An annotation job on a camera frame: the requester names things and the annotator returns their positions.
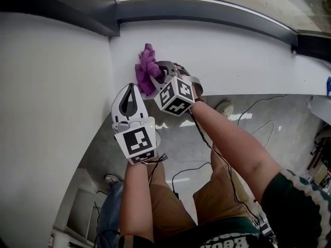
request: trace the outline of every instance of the khaki shorts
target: khaki shorts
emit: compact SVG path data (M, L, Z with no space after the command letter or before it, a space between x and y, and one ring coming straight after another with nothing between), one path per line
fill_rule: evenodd
M210 181L194 193L193 199L199 225L229 217L250 218L243 205L234 201L233 188L227 172L222 166L213 167ZM159 173L160 178L156 179L156 182L154 182L155 174L153 175L150 187L155 242L196 226L185 210L183 203L177 199L165 180L164 183L162 182L164 179L162 170ZM232 171L232 179L239 199L251 209L251 199L245 192L235 171Z

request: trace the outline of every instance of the purple cloth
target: purple cloth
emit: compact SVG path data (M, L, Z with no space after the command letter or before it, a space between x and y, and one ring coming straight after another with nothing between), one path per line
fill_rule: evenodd
M136 64L135 66L138 88L141 93L145 93L149 96L155 90L155 86L149 76L151 75L154 78L162 76L162 71L159 69L159 66L155 64L155 51L151 44L145 44L145 49L139 54L139 59L140 64Z

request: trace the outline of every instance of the wire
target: wire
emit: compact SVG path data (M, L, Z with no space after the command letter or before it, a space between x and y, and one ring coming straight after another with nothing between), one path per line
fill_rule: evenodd
M165 161L167 158L168 158L168 156L164 153L164 154L162 154L162 155L160 156L159 160L157 160L157 161L154 162L154 163L155 163L155 166L154 166L154 168L153 168L153 170L152 170L152 172L151 172L151 175L150 175L150 177L149 177L149 179L148 179L149 187L151 187L153 174L154 174L154 171L155 171L157 165L158 165L160 162Z
M98 210L98 218L97 218L97 234L98 234L98 226L99 226L100 211L99 211L98 206L97 206L97 204L95 203L95 201L94 201L94 205L95 205L95 207L96 207L97 210Z
M264 124L262 127L259 127L257 130L255 130L254 132L251 133L251 135L257 134L261 129L263 129L265 126L267 126L270 122L273 124L273 129L271 130L271 133L270 133L270 135L269 135L269 138L268 138L267 144L264 146L264 148L268 146L268 144L269 144L269 142L270 142L271 135L273 134L273 132L274 132L274 130L275 130L275 123L274 123L274 121L273 121L273 120L268 121L268 122L267 122L266 124Z
M268 98L268 99L260 99L260 100L256 101L253 105L251 105L251 106L250 106L245 112L243 112L243 113L240 115L240 117L239 117L239 119L238 119L238 126L239 126L239 122L240 122L242 116L243 116L245 113L247 113L250 109L252 109L257 103L270 101L270 100L272 100L272 99L280 99L280 98L284 98L284 97L287 97L287 96L288 96L288 95L285 95L285 96L276 96L276 97L271 97L271 98Z
M98 191L96 194L98 194L98 193L102 193L102 194L105 194L106 196L108 196L108 194L106 194L106 193L103 192L103 191Z
M240 115L240 117L239 117L239 119L238 119L238 126L239 126L239 122L240 122L240 119L242 118L242 116L245 114L245 113L247 113L249 110L251 110L257 103L259 103L259 102L267 102L267 101L270 101L270 100L272 100L272 99L280 99L280 98L284 98L284 97L287 97L288 95L285 95L285 96L276 96L276 97L271 97L271 98L268 98L268 99L260 99L260 100L258 100L258 101L256 101L253 105L251 105L245 112L243 112L241 115ZM254 135L254 134L256 134L256 133L258 133L263 127L265 127L266 125L268 125L270 122L272 122L273 123L273 129L271 130L271 133L270 133L270 135L269 135L269 138L268 138L268 141L267 141L267 144L264 146L264 148L265 147L267 147L268 146L268 144L269 144L269 142L270 142L270 138L271 138L271 135L273 134L273 132L274 132L274 130L275 130L275 123L274 123L274 121L273 120L270 120L270 121L268 121L266 124L264 124L262 127L260 127L260 128L258 128L256 131L254 131L253 133L251 133L251 135Z
M129 123L129 126L131 126L131 124L134 123L134 122L138 122L141 125L141 122L140 121L135 120L135 121L130 122Z
M202 140L203 140L203 141L206 143L206 145L207 145L207 146L208 146L208 147L214 152L214 154L216 155L216 157L218 158L219 162L222 164L222 166L223 166L224 169L225 169L225 166L224 166L224 164L222 163L220 157L221 157L221 158L223 159L223 161L227 164L227 166L228 166L228 171L229 171L229 173L227 173L227 176L228 176L228 178L229 178L230 181L231 181L231 185L232 185L232 189L233 189L233 195L234 195L234 201L235 201L236 203L242 204L242 205L245 207L245 209L246 209L246 211L247 211L247 213L249 214L250 217L251 217L250 214L253 215L253 217L257 220L257 222L255 222L254 219L252 219L252 221L255 222L255 224L258 225L258 227L259 227L259 229L260 229L260 232L262 233L259 218L258 218L258 217L257 217L257 216L256 216L256 215L255 215L250 209L249 209L249 207L248 207L244 202L242 202L242 201L239 200L239 197L238 197L238 194L237 194L237 192L236 192L236 188L235 188L235 186L234 186L233 179L232 179L232 169L230 168L229 164L227 163L227 161L225 160L225 158L224 158L220 153L218 153L217 151L215 151L215 150L210 146L210 144L209 144L209 143L207 142L207 140L205 139L205 136L203 135L202 131L200 130L200 127L199 127L199 125L198 125L198 123L197 123L195 117L193 116L192 113L190 113L190 115L191 115L191 117L192 117L192 119L193 119L193 121L194 121L194 123L195 123L195 126L197 127L197 129L198 129L198 131L199 131L199 133L200 133L200 135L201 135Z
M206 164L210 164L210 165L211 165L211 163L207 162L207 163L204 163L203 165L201 165L201 166L198 167L198 168L185 169L185 170L182 170L182 171L178 172L177 174L175 174L175 175L172 177L172 180L171 180L172 191L175 193L175 189L174 189L174 178L175 178L177 175L179 175L180 173L185 172L185 171L198 170L198 169L202 168L203 166L205 166Z

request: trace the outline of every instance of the shirt sleeve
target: shirt sleeve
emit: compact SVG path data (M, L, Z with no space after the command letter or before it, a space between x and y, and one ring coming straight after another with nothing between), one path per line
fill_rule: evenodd
M154 244L143 237L139 236L122 236L118 241L118 248L153 248Z
M279 247L329 247L331 197L288 170L277 174L262 197Z

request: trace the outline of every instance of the blue jeans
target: blue jeans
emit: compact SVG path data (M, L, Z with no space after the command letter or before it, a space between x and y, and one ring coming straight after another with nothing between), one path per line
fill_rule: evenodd
M108 196L105 199L99 217L98 234L107 230L119 229L119 208L122 201L124 183L114 182L109 184ZM108 231L99 235L97 240L98 248L116 248L118 246L119 235Z

